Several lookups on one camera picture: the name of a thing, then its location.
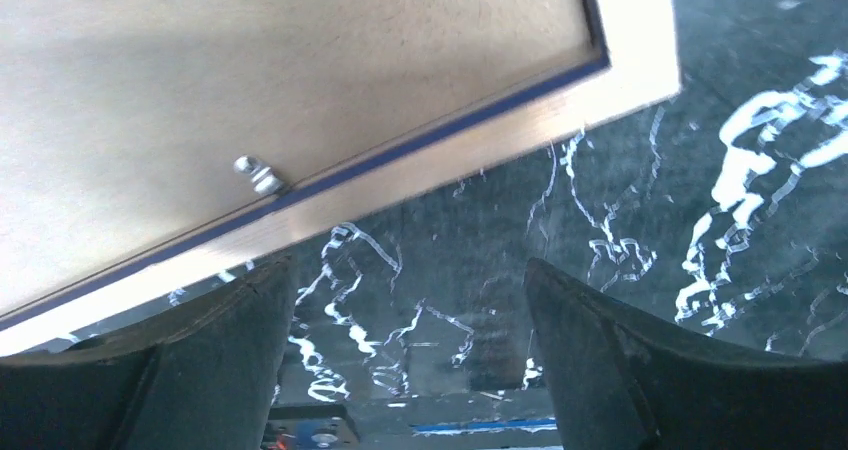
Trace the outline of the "blue photo frame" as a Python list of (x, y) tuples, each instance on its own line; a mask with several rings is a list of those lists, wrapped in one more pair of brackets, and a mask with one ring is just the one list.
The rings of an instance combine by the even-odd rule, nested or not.
[(1, 0), (1, 352), (679, 80), (673, 0)]

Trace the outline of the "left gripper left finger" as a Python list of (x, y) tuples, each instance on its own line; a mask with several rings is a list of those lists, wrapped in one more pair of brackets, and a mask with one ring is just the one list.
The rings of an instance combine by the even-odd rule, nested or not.
[(293, 261), (56, 353), (1, 361), (5, 449), (256, 449), (295, 301)]

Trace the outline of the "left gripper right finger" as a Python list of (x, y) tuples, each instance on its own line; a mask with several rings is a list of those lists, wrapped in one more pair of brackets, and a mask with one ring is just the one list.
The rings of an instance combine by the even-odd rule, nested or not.
[(843, 449), (847, 366), (681, 328), (541, 259), (523, 287), (567, 449)]

